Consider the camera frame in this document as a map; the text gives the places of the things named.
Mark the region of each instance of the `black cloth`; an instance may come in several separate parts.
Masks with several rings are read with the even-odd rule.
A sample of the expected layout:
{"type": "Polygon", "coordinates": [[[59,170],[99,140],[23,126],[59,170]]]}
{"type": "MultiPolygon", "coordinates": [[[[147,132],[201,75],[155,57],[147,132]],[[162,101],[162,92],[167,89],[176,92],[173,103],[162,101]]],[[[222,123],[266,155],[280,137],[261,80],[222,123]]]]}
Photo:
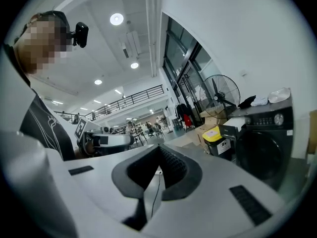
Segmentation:
{"type": "MultiPolygon", "coordinates": [[[[30,86],[30,81],[18,65],[13,47],[5,44],[4,50],[17,72],[30,86]]],[[[64,161],[74,160],[75,154],[73,145],[67,132],[59,121],[49,112],[38,94],[36,92],[35,94],[36,96],[23,119],[20,131],[40,141],[45,148],[58,151],[64,161]]]]}
{"type": "Polygon", "coordinates": [[[255,98],[256,98],[256,96],[254,95],[254,96],[251,96],[251,97],[245,99],[244,102],[242,102],[238,105],[238,107],[241,109],[246,109],[246,108],[250,107],[251,103],[254,101],[255,98]]]}
{"type": "Polygon", "coordinates": [[[184,115],[190,116],[190,111],[188,110],[187,106],[185,104],[180,104],[176,106],[176,116],[184,121],[184,115]]]}

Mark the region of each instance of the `black fan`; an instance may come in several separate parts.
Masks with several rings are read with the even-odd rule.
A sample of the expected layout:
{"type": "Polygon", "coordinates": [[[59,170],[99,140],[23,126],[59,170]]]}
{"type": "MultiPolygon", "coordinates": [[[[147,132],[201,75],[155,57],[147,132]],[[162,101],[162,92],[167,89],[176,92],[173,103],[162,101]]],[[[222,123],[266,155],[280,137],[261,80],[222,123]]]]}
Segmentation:
{"type": "Polygon", "coordinates": [[[240,92],[231,78],[213,75],[201,85],[200,102],[212,117],[227,119],[240,104],[240,92]]]}

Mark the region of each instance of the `door of washing machine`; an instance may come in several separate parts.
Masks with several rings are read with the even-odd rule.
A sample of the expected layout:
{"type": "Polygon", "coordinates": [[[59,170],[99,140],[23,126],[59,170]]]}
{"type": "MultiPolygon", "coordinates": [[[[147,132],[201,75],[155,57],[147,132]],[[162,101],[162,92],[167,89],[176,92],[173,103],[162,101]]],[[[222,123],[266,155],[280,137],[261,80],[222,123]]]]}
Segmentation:
{"type": "Polygon", "coordinates": [[[273,179],[283,163],[283,152],[274,138],[261,131],[246,131],[236,142],[240,166],[260,180],[273,179]]]}

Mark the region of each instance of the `round ceiling light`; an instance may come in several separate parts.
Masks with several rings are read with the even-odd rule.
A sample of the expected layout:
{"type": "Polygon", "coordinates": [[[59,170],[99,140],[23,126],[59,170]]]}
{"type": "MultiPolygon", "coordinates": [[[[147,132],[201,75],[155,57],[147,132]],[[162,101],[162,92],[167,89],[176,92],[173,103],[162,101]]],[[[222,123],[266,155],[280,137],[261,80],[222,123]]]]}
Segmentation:
{"type": "Polygon", "coordinates": [[[120,25],[123,22],[123,16],[120,13],[115,13],[110,17],[110,23],[112,25],[120,25]]]}
{"type": "Polygon", "coordinates": [[[96,85],[100,85],[101,83],[102,83],[102,81],[100,79],[95,80],[96,85]]]}
{"type": "Polygon", "coordinates": [[[136,69],[137,67],[139,67],[139,64],[137,62],[131,64],[132,69],[136,69]]]}

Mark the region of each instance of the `table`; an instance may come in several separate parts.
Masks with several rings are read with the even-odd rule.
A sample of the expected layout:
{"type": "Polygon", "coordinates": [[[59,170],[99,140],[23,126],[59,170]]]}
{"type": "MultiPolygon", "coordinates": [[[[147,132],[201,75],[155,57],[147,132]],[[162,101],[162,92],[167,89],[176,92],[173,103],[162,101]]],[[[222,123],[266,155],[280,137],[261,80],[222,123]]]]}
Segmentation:
{"type": "Polygon", "coordinates": [[[133,134],[132,136],[134,136],[134,139],[136,139],[137,137],[139,137],[139,140],[140,140],[141,144],[144,145],[143,142],[142,142],[142,140],[141,140],[141,138],[140,138],[140,135],[144,136],[145,141],[148,142],[147,139],[145,138],[145,135],[143,134],[143,132],[139,132],[139,133],[133,134]]]}

